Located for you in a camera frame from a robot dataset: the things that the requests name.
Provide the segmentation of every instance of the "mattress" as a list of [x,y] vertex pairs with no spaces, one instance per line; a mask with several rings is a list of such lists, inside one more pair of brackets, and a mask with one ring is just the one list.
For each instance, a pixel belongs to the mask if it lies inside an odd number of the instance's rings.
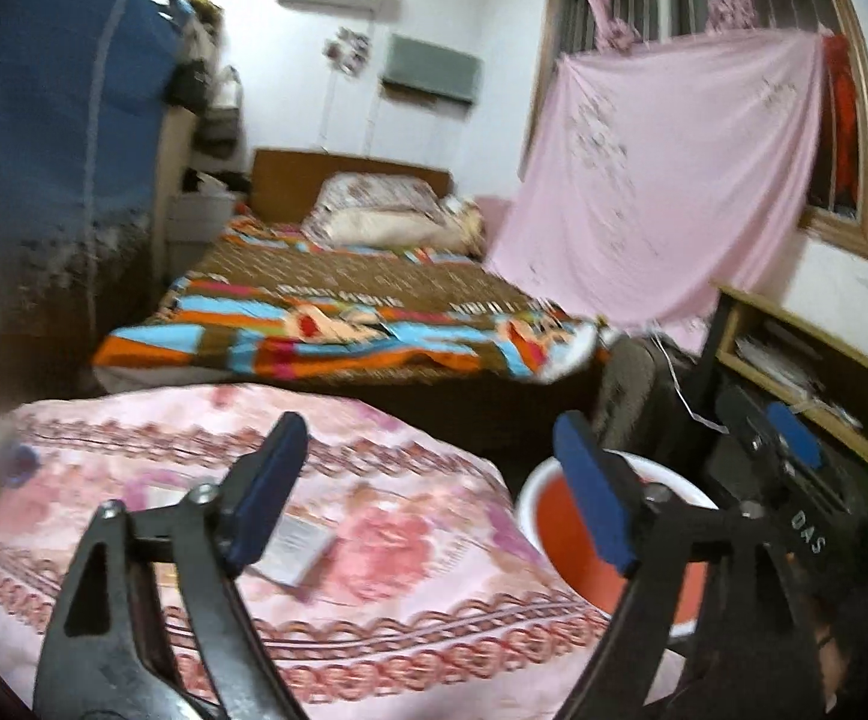
[[596,336],[594,324],[466,257],[319,247],[241,209],[151,319],[104,340],[94,367],[111,391],[141,382],[389,384],[481,374],[549,383],[586,365]]
[[[17,410],[40,469],[0,497],[0,675],[26,702],[53,602],[96,507],[217,480],[286,410],[310,432],[287,511],[336,533],[288,591],[238,589],[312,718],[553,716],[605,632],[514,526],[497,469],[353,400],[261,385],[45,401]],[[212,695],[171,565],[158,591],[184,685]],[[677,683],[667,656],[654,696]]]

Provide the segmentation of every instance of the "headboard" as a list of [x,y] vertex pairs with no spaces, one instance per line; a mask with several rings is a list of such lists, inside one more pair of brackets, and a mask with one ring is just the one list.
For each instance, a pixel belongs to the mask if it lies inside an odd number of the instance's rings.
[[450,194],[453,179],[445,170],[382,162],[325,151],[280,151],[258,148],[254,153],[250,207],[266,223],[301,223],[317,202],[320,186],[339,172],[379,172],[416,175],[431,185],[438,197]]

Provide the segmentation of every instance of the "black bag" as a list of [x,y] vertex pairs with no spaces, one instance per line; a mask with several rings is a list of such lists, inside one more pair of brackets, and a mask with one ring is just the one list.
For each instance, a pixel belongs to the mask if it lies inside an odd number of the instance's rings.
[[[694,364],[672,343],[665,348],[683,385]],[[682,410],[667,359],[653,338],[619,338],[610,347],[594,407],[600,446],[653,458]]]
[[231,66],[217,74],[211,91],[211,103],[197,124],[194,148],[217,159],[230,159],[237,151],[241,136],[241,108],[244,86]]
[[203,116],[207,110],[207,89],[207,65],[203,59],[191,59],[173,69],[164,100],[168,105],[178,105]]

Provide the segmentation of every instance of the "metal bolt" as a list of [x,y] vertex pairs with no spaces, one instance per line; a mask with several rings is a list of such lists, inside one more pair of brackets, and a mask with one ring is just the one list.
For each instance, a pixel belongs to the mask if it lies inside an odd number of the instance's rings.
[[123,501],[117,500],[109,500],[101,503],[98,511],[101,513],[101,517],[104,519],[114,519],[114,517],[118,517],[120,514],[125,512],[125,507]]
[[204,504],[210,503],[214,498],[217,497],[219,490],[217,489],[217,485],[212,485],[209,482],[205,482],[202,485],[197,485],[190,493],[187,493],[187,497],[190,498],[194,503],[199,506],[203,506]]
[[744,501],[740,504],[740,514],[747,519],[763,519],[767,512],[756,501]]
[[673,494],[667,485],[659,482],[651,482],[644,488],[644,500],[650,503],[667,503]]

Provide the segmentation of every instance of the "window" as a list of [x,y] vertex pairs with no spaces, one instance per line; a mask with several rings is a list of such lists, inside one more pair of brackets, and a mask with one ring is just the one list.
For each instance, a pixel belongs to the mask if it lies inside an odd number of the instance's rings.
[[[635,26],[645,41],[703,33],[709,0],[613,0],[614,14]],[[868,56],[850,0],[754,0],[761,22],[777,28],[816,30],[824,25],[848,38],[849,64],[856,87],[858,137],[851,148],[856,182],[845,191],[838,181],[838,104],[833,82],[828,83],[814,177],[800,226],[809,234],[868,259]],[[533,126],[541,100],[562,52],[594,50],[594,18],[586,0],[549,0],[547,32],[534,96]]]

